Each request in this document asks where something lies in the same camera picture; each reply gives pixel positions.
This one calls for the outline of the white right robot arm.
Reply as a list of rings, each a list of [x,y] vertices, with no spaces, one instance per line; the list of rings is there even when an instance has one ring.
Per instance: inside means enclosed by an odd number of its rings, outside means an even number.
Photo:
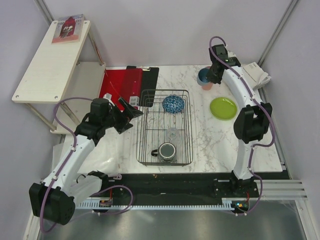
[[[249,86],[242,74],[242,68],[236,57],[229,57],[226,45],[218,44],[209,47],[212,65],[206,78],[214,83],[224,82],[233,94],[239,114],[233,124],[233,131],[238,139],[238,153],[233,174],[237,178],[229,184],[229,191],[235,197],[247,191],[244,180],[254,176],[252,170],[253,151],[268,132],[272,106],[263,103]]]

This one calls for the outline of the pink plastic cup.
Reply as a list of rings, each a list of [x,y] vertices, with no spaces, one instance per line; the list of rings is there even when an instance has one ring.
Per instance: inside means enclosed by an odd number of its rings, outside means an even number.
[[[212,88],[213,84],[210,82],[206,85],[203,85],[201,88],[204,90],[204,91],[209,91],[211,88]]]

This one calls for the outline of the light blue plastic cup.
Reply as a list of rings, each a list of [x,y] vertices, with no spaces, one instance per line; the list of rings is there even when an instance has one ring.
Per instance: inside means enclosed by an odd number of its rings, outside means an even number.
[[[209,68],[202,68],[198,74],[197,74],[197,83],[200,85],[200,86],[205,86],[207,85],[210,81],[207,79],[207,74],[209,72]]]

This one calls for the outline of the lime green plastic plate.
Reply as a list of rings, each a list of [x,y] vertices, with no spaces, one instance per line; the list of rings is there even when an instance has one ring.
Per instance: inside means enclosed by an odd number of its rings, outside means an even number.
[[[210,102],[211,114],[219,120],[231,120],[237,114],[237,105],[227,97],[217,97]]]

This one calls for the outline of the black wire dish rack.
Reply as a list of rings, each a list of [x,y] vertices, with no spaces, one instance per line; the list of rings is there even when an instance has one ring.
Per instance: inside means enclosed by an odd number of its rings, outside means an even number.
[[[162,102],[169,95],[180,96],[184,109],[179,113],[166,112]],[[138,118],[136,159],[145,166],[187,166],[193,162],[193,128],[191,119],[190,94],[185,89],[156,89],[152,107],[139,106],[143,115]],[[176,147],[176,161],[161,162],[151,155],[165,142],[165,133],[169,128],[180,131],[179,144]]]

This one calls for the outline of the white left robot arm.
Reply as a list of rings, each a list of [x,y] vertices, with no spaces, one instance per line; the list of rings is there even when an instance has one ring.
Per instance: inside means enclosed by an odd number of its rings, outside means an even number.
[[[123,110],[106,98],[91,100],[89,112],[75,130],[69,131],[73,142],[68,151],[41,183],[33,183],[29,188],[32,213],[39,218],[42,232],[46,232],[45,220],[66,225],[73,217],[76,206],[91,196],[104,197],[109,193],[110,185],[103,180],[104,173],[93,171],[80,181],[77,181],[77,176],[83,162],[105,136],[107,129],[113,128],[122,134],[133,127],[130,123],[132,119],[143,115],[122,97],[118,101]]]

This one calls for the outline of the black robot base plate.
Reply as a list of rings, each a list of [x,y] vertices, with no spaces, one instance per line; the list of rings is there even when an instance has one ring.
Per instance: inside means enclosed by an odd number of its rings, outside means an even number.
[[[218,205],[224,198],[259,197],[254,178],[236,180],[231,173],[128,173],[121,179],[103,177],[95,197],[111,197],[114,205]]]

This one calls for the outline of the clear glass tumbler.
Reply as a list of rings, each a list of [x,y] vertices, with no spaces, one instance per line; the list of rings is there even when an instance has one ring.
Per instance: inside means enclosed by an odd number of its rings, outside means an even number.
[[[165,142],[177,146],[180,143],[180,131],[176,127],[170,127],[165,131]]]

